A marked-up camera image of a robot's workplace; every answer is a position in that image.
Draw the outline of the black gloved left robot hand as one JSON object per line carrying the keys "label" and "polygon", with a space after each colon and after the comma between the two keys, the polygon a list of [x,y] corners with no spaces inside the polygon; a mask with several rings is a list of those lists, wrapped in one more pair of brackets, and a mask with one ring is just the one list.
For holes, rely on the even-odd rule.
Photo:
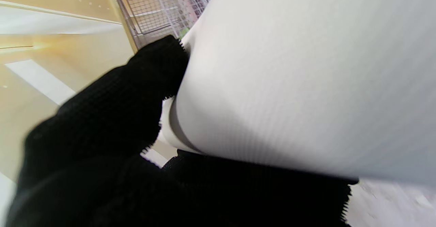
{"label": "black gloved left robot hand", "polygon": [[355,179],[179,150],[159,168],[162,102],[188,55],[174,36],[141,48],[39,123],[24,142],[7,227],[347,227]]}

